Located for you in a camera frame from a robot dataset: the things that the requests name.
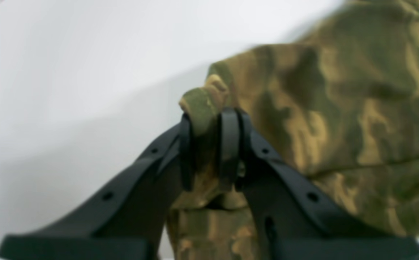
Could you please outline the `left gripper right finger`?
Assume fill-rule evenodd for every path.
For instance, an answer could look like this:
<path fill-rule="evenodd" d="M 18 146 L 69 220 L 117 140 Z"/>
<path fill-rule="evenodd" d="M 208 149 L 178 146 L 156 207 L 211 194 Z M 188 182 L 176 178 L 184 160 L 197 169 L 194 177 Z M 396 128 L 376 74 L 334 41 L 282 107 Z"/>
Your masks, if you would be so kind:
<path fill-rule="evenodd" d="M 241 192 L 257 229 L 263 260 L 419 260 L 419 244 L 357 220 L 286 165 L 249 116 L 218 116 L 221 191 Z"/>

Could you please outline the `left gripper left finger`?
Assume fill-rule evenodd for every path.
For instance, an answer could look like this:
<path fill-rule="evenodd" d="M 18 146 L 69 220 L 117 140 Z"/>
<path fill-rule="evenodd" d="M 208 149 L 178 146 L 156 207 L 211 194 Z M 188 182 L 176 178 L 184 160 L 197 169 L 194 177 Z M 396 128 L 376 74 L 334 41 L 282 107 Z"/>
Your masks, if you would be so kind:
<path fill-rule="evenodd" d="M 192 128 L 187 114 L 128 168 L 60 220 L 7 235 L 6 260 L 156 260 L 170 206 L 193 186 Z"/>

